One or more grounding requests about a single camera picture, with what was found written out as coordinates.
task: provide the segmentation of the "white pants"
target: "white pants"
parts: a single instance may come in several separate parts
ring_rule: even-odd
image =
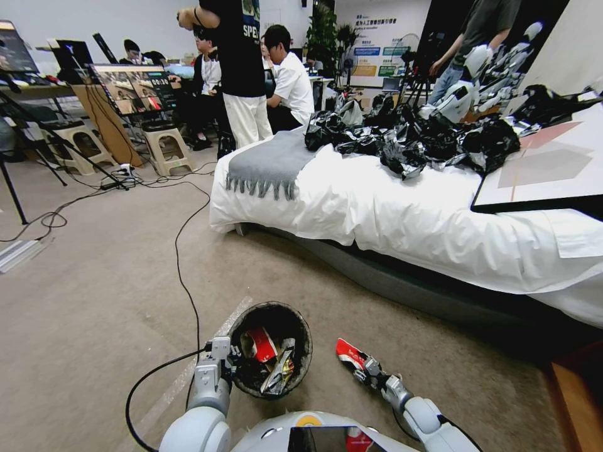
[[[238,97],[224,94],[226,114],[237,149],[270,138],[272,129],[266,111],[266,96]]]

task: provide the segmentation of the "gray blanket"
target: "gray blanket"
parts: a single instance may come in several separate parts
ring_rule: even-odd
[[[272,186],[274,199],[279,198],[283,187],[285,198],[295,197],[295,178],[316,152],[306,148],[304,128],[291,132],[279,132],[272,140],[258,144],[232,158],[226,176],[226,190],[237,190],[250,195],[257,191],[263,198]]]

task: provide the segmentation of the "plastic stool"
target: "plastic stool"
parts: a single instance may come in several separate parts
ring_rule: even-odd
[[[142,128],[144,138],[151,151],[151,164],[160,176],[169,176],[170,170],[179,166],[188,166],[191,171],[195,171],[188,146],[184,143],[182,135],[180,135],[176,126],[170,121],[144,122]],[[160,140],[164,137],[171,137],[176,141],[182,153],[181,158],[173,160],[165,159],[160,146]]]
[[[52,129],[52,131],[59,135],[61,138],[73,144],[73,146],[77,148],[82,154],[84,153],[84,151],[80,149],[80,147],[75,142],[75,136],[78,134],[87,135],[96,145],[96,147],[99,148],[99,152],[97,154],[88,157],[90,161],[94,163],[109,162],[112,165],[117,165],[117,162],[111,156],[111,154],[109,154],[105,146],[101,143],[98,138],[96,138],[96,135],[92,133],[92,131],[88,127],[86,127],[83,121],[46,123],[45,126]],[[94,174],[94,167],[81,155],[76,153],[73,149],[64,146],[65,150],[70,156],[70,158],[65,158],[55,147],[54,137],[45,130],[42,130],[42,134],[44,135],[44,138],[46,139],[59,165],[75,168],[80,172],[82,176],[90,176]]]

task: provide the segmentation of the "bed frame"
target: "bed frame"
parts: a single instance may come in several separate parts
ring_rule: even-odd
[[[356,244],[343,246],[332,240],[303,239],[255,223],[236,226],[241,236],[251,229],[297,243],[371,292],[514,349],[518,346],[526,351],[537,350],[551,357],[603,340],[603,330],[526,295],[480,288],[390,256],[360,250]]]

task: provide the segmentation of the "hair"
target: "hair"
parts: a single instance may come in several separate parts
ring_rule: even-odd
[[[133,40],[124,40],[124,47],[126,48],[126,51],[140,51],[140,47]]]
[[[212,28],[205,28],[194,24],[193,35],[195,35],[195,37],[200,41],[211,41],[214,46],[217,46],[215,31]]]
[[[282,43],[285,51],[289,52],[291,47],[291,35],[284,26],[272,25],[264,34],[264,44],[270,49],[278,46],[279,43]]]

